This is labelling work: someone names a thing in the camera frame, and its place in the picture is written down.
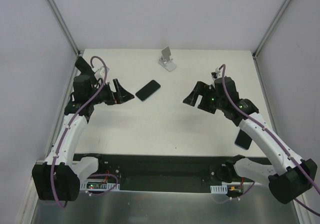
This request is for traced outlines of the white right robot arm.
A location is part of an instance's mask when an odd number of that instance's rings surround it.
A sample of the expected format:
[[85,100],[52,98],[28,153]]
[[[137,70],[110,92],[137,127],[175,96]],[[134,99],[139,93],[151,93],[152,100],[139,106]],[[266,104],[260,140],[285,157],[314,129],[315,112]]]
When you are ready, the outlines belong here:
[[230,77],[217,78],[212,84],[198,81],[191,93],[182,101],[214,114],[217,110],[239,127],[235,145],[248,150],[255,142],[270,164],[260,164],[236,155],[216,171],[217,179],[234,182],[248,178],[270,190],[282,204],[287,204],[312,188],[318,166],[311,159],[303,159],[269,129],[259,109],[246,98],[240,98],[235,82]]

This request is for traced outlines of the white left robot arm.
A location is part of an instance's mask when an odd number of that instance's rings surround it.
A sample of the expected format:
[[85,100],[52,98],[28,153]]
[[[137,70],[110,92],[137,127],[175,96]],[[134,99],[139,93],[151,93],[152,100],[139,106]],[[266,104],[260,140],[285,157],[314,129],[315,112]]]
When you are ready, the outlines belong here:
[[89,177],[105,175],[106,167],[98,157],[87,155],[73,163],[80,137],[89,124],[95,105],[120,105],[134,98],[118,79],[113,80],[115,91],[103,79],[80,74],[73,79],[73,92],[64,109],[60,133],[43,163],[36,163],[32,178],[42,201],[75,201],[81,184]]

